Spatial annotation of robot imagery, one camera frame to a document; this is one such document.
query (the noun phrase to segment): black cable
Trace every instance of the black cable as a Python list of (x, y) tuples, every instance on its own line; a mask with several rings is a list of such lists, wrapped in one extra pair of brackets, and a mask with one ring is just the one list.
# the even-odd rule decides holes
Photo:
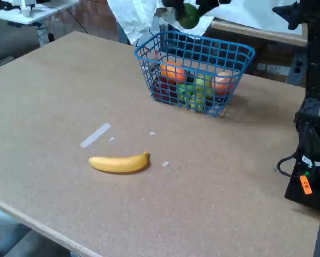
[(46, 35), (47, 34), (47, 32), (45, 32), (45, 33), (43, 33), (42, 35), (39, 35), (38, 33), (37, 33), (37, 36), (38, 36), (38, 38), (40, 39), (40, 40), (42, 40), (44, 43), (50, 43), (50, 41), (45, 41), (43, 38), (41, 38), (42, 36), (44, 36), (44, 35)]
[(291, 174), (288, 174), (287, 172), (284, 172), (284, 171), (280, 168), (280, 166), (281, 166), (284, 162), (286, 162), (286, 161), (288, 161), (288, 160), (290, 160), (290, 159), (293, 159), (293, 158), (295, 157), (295, 155), (296, 155), (296, 152), (295, 152), (294, 154), (288, 156), (288, 157), (282, 158), (282, 159), (277, 163), (277, 170), (278, 170), (282, 175), (284, 175), (284, 176), (286, 176), (286, 177), (289, 177), (289, 178), (292, 177)]
[(67, 34), (67, 28), (65, 27), (65, 23), (64, 23), (64, 19), (63, 19), (62, 13), (57, 7), (55, 7), (55, 8), (58, 10), (59, 15), (61, 16), (62, 25), (63, 25), (63, 35), (66, 35)]
[[(57, 8), (57, 7), (54, 6), (54, 5), (51, 5), (51, 6), (49, 6), (49, 7), (55, 8), (55, 9), (57, 10), (58, 14), (61, 16), (62, 26), (63, 26), (63, 35), (66, 35), (66, 34), (67, 34), (67, 28), (66, 28), (66, 26), (65, 26), (64, 18), (63, 18), (63, 16), (62, 16), (62, 13), (61, 13), (60, 9)], [(42, 8), (45, 8), (45, 7), (35, 6), (35, 8), (37, 8), (37, 9), (42, 9)], [(48, 30), (50, 30), (50, 25), (51, 25), (51, 17), (49, 18)]]
[(78, 21), (78, 19), (67, 9), (68, 13), (72, 15), (74, 20), (80, 25), (80, 27), (89, 35), (88, 31), (85, 29), (85, 27)]

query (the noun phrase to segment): green fruit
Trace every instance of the green fruit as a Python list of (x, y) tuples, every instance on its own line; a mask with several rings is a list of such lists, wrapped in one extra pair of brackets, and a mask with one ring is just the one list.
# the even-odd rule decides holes
[(199, 23), (199, 11), (194, 5), (184, 3), (184, 6), (185, 12), (179, 19), (179, 24), (186, 29), (192, 29)]
[(177, 98), (179, 98), (181, 101), (185, 101), (186, 91), (185, 88), (182, 88), (182, 85), (183, 84), (177, 84)]
[(203, 74), (198, 75), (198, 77), (195, 80), (197, 90), (204, 91), (205, 88), (206, 89), (211, 88), (211, 90), (212, 90), (212, 79), (213, 78), (208, 75), (205, 75), (205, 78), (204, 78)]
[(202, 94), (202, 93), (198, 93), (197, 94), (197, 103), (198, 104), (204, 104), (205, 103), (204, 94)]
[(187, 90), (187, 95), (194, 95), (195, 93), (195, 87), (193, 84), (176, 84), (176, 88), (179, 88), (184, 92)]
[(204, 99), (199, 99), (199, 98), (196, 98), (196, 101), (193, 98), (189, 99), (189, 104), (191, 106), (191, 108), (193, 109), (197, 109), (198, 111), (203, 111), (204, 110)]
[(206, 98), (211, 99), (211, 98), (213, 98), (213, 95), (214, 95), (213, 89), (212, 88), (207, 88), (206, 89)]

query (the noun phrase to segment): white desk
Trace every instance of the white desk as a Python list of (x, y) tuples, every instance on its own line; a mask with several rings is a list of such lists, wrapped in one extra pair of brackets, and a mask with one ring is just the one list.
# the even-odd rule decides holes
[(32, 9), (30, 17), (23, 16), (18, 9), (11, 11), (1, 10), (0, 19), (30, 25), (36, 21), (43, 21), (63, 9), (79, 4), (79, 2), (79, 0), (52, 0), (49, 3), (37, 4)]
[(40, 22), (42, 26), (41, 29), (37, 30), (37, 33), (40, 38), (40, 46), (43, 46), (48, 41), (48, 28), (43, 26), (43, 21), (61, 10), (79, 4), (79, 2), (80, 0), (52, 0), (49, 3), (37, 4), (32, 9), (30, 17), (23, 16), (18, 9), (11, 11), (0, 10), (0, 19), (24, 25), (31, 25), (37, 21)]

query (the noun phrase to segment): orange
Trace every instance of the orange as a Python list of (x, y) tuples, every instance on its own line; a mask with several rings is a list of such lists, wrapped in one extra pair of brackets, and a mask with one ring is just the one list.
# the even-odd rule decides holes
[(181, 66), (174, 62), (163, 62), (160, 66), (162, 76), (172, 79), (177, 83), (186, 83), (186, 71)]

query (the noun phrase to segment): brick wall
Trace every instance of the brick wall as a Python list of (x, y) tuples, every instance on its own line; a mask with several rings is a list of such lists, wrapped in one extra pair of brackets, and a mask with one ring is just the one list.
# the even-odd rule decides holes
[[(79, 5), (69, 10), (84, 27), (102, 29), (116, 35), (118, 33), (117, 22), (107, 0), (81, 0)], [(63, 11), (62, 16), (66, 23), (76, 23), (68, 12)], [(59, 14), (55, 17), (58, 22), (62, 22)]]

